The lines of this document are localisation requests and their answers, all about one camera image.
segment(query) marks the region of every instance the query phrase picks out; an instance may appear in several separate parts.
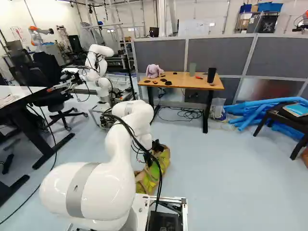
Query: cardboard box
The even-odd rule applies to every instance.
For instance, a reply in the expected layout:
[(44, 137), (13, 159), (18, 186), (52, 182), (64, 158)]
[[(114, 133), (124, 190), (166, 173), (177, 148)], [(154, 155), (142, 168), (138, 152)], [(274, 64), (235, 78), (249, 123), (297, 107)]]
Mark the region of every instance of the cardboard box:
[(248, 28), (248, 24), (249, 24), (249, 19), (241, 19), (242, 29)]
[(252, 5), (251, 12), (258, 12), (258, 5)]
[(130, 40), (131, 40), (131, 36), (128, 36), (128, 37), (124, 37), (124, 39), (125, 39), (125, 41), (128, 41), (128, 42), (130, 42)]

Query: black table frame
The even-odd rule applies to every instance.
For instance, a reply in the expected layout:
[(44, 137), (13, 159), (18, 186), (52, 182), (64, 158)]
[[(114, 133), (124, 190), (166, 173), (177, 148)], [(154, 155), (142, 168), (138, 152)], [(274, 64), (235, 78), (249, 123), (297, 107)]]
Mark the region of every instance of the black table frame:
[[(157, 113), (160, 109), (160, 105), (157, 105), (156, 107), (154, 106), (153, 88), (154, 87), (147, 86), (149, 104), (154, 109), (154, 116), (153, 116), (151, 123), (154, 121), (154, 119), (155, 119), (155, 117), (156, 117), (156, 115), (157, 115)], [(214, 95), (213, 90), (207, 90), (207, 91), (208, 91), (208, 96), (207, 96), (207, 99), (206, 99), (206, 108), (203, 111), (203, 128), (202, 128), (203, 133), (208, 133), (208, 122), (207, 122), (207, 120), (208, 120), (208, 117), (209, 117), (209, 114), (210, 114), (210, 109), (211, 109), (213, 95)]]
[[(56, 151), (58, 151), (75, 136), (74, 133), (69, 133), (55, 146), (50, 147), (40, 135), (39, 129), (27, 119), (26, 105), (33, 102), (45, 90), (46, 89), (42, 89), (34, 92), (33, 94), (25, 96), (0, 109), (1, 116), (10, 116), (12, 121), (18, 126), (18, 129), (8, 133), (6, 136), (3, 134), (2, 136), (0, 135), (0, 141), (5, 141), (22, 131), (42, 153), (43, 156), (32, 166), (33, 169), (40, 168), (55, 154)], [(7, 186), (0, 181), (0, 206), (2, 206), (21, 186), (23, 186), (29, 178), (30, 177), (28, 175), (23, 175), (11, 186)]]

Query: light blue floor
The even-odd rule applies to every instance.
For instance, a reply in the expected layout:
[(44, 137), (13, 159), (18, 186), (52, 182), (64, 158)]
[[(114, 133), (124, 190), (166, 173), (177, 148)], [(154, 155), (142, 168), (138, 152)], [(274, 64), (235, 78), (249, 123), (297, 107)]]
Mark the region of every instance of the light blue floor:
[[(65, 106), (87, 111), (96, 100), (96, 96), (85, 103), (70, 100)], [(163, 109), (160, 115), (174, 120), (178, 119), (176, 113)], [(58, 152), (57, 165), (108, 161), (104, 150), (105, 131), (96, 127), (91, 118), (83, 116), (71, 124), (76, 136)], [(60, 122), (52, 126), (57, 140), (68, 133), (61, 127)], [(200, 119), (188, 123), (156, 118), (152, 124), (153, 138), (160, 139), (171, 149), (171, 165), (164, 176), (162, 196), (188, 198), (189, 230), (306, 231), (308, 169), (302, 160), (289, 158), (296, 142), (268, 128), (254, 138), (255, 128), (239, 133), (213, 129), (216, 128), (213, 124), (211, 127), (208, 134), (203, 134)], [(32, 170), (40, 153), (23, 135), (20, 137), (23, 140), (14, 150), (16, 159), (11, 172), (8, 176), (0, 174), (0, 180), (10, 184), (24, 173), (31, 178), (0, 208), (0, 220), (29, 196), (53, 163), (52, 158), (39, 170)], [(0, 159), (5, 155), (7, 153), (0, 154)], [(131, 160), (135, 170), (142, 169), (135, 155)], [(65, 231), (69, 222), (47, 211), (38, 196), (34, 194), (0, 230)]]

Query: wooden table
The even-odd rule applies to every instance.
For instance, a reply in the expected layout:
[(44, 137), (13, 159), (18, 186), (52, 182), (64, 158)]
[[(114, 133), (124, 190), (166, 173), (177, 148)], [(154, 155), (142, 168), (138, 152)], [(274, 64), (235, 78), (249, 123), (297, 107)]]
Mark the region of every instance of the wooden table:
[[(165, 72), (163, 75), (164, 77), (157, 77), (157, 78), (143, 78), (139, 81), (138, 85), (146, 86), (148, 88), (148, 96), (149, 96), (149, 104), (154, 109), (154, 118), (160, 108), (160, 105), (157, 105), (154, 108), (154, 101), (153, 101), (153, 87), (161, 87), (161, 88), (185, 88), (185, 89), (195, 89), (195, 90), (208, 90), (208, 97), (206, 101), (206, 108), (203, 113), (203, 133), (208, 132), (207, 127), (207, 120), (213, 100), (213, 94), (215, 90), (224, 90), (223, 84), (220, 81), (219, 75), (216, 73), (213, 85), (207, 83), (207, 75), (204, 75), (204, 72), (196, 72), (195, 76), (199, 76), (203, 79), (197, 79), (196, 77), (189, 76), (189, 72)], [(166, 79), (167, 81), (171, 81), (171, 85), (165, 85), (165, 82), (161, 81), (160, 79)]]

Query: pink stuffed animal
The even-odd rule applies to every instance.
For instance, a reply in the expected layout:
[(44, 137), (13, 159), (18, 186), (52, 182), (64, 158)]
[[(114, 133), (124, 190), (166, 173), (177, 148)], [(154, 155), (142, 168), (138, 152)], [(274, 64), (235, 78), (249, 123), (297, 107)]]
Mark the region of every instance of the pink stuffed animal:
[(146, 68), (146, 76), (148, 78), (156, 78), (162, 73), (164, 73), (164, 70), (160, 69), (159, 65), (151, 64)]

